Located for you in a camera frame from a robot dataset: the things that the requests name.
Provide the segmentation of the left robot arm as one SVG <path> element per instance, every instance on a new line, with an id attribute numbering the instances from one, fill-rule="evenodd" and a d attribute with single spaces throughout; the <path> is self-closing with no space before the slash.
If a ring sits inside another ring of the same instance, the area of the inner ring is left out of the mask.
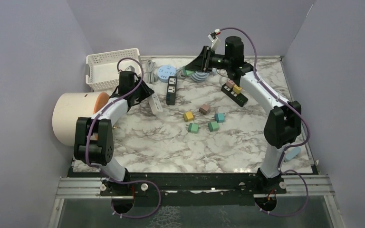
<path id="1" fill-rule="evenodd" d="M 98 168 L 113 181 L 113 190 L 119 195 L 125 195 L 130 190 L 130 175 L 113 158 L 113 125 L 132 106 L 149 98 L 154 91 L 133 71 L 120 71 L 119 79 L 119 85 L 97 113 L 77 119 L 74 158 L 90 167 Z"/>

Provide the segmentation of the green plug adapter white strip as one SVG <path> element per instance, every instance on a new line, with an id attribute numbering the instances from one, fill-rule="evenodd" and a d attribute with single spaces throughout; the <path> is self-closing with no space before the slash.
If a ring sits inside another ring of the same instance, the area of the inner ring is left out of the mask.
<path id="1" fill-rule="evenodd" d="M 188 132 L 190 133 L 198 133 L 199 125 L 197 123 L 190 123 L 188 126 Z"/>

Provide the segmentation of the white power strip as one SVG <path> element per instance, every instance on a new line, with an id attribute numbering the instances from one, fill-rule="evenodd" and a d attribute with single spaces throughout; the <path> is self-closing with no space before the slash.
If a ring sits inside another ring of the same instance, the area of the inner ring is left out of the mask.
<path id="1" fill-rule="evenodd" d="M 161 105 L 161 102 L 157 96 L 157 94 L 153 94 L 148 98 L 148 103 L 151 108 L 151 111 L 153 115 L 157 115 L 161 112 L 163 112 L 163 107 Z"/>

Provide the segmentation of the blue round power socket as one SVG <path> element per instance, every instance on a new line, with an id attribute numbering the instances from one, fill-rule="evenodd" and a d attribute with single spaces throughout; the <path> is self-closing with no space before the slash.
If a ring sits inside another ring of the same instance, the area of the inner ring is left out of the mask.
<path id="1" fill-rule="evenodd" d="M 162 65 L 157 69 L 157 77 L 163 83 L 167 83 L 169 77 L 174 76 L 175 73 L 176 68 L 171 65 Z"/>

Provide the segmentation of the teal plug adapter round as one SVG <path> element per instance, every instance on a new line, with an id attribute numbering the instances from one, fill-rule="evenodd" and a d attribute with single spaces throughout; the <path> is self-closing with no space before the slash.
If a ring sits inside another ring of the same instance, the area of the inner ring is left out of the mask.
<path id="1" fill-rule="evenodd" d="M 214 115 L 214 119 L 218 123 L 223 123 L 223 122 L 225 122 L 225 114 L 224 113 L 216 113 Z"/>

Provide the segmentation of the pink plug adapter round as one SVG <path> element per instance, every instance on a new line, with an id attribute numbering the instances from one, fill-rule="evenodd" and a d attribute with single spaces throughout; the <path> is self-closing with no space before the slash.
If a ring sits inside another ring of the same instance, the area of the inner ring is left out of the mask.
<path id="1" fill-rule="evenodd" d="M 207 104 L 203 104 L 200 108 L 199 108 L 199 112 L 203 115 L 208 114 L 210 111 L 211 107 Z"/>

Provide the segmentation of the black power strip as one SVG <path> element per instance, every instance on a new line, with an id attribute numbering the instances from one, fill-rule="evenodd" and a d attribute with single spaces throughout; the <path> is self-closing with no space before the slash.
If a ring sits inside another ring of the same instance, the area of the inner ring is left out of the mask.
<path id="1" fill-rule="evenodd" d="M 226 83 L 221 86 L 221 91 L 240 107 L 243 107 L 248 102 L 248 98 L 244 94 L 235 94 L 232 89 L 226 86 Z"/>
<path id="2" fill-rule="evenodd" d="M 177 79 L 178 78 L 176 76 L 170 76 L 168 78 L 168 85 L 167 85 L 167 91 L 166 91 L 166 104 L 167 105 L 175 105 Z"/>

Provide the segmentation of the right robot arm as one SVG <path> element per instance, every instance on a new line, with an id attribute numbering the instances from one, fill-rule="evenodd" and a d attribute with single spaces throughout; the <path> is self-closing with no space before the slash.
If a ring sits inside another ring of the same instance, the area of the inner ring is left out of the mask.
<path id="1" fill-rule="evenodd" d="M 225 70 L 228 78 L 249 93 L 268 114 L 263 130 L 268 146 L 264 161 L 255 175 L 254 185 L 261 193 L 269 192 L 280 181 L 284 152 L 301 134 L 301 104 L 281 97 L 257 75 L 255 66 L 244 60 L 244 44 L 237 36 L 225 39 L 223 55 L 204 46 L 185 69 L 198 72 Z"/>

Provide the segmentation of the yellow plug adapter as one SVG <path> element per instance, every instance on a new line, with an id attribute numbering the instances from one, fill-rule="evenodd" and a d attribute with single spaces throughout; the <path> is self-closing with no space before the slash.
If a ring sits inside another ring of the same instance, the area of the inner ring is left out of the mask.
<path id="1" fill-rule="evenodd" d="M 232 88 L 232 91 L 235 93 L 235 94 L 240 94 L 241 91 L 242 91 L 242 87 L 238 86 L 238 85 L 234 85 L 233 88 Z"/>
<path id="2" fill-rule="evenodd" d="M 194 115 L 191 111 L 185 112 L 183 114 L 183 118 L 185 122 L 189 122 L 189 121 L 193 121 L 194 120 Z"/>

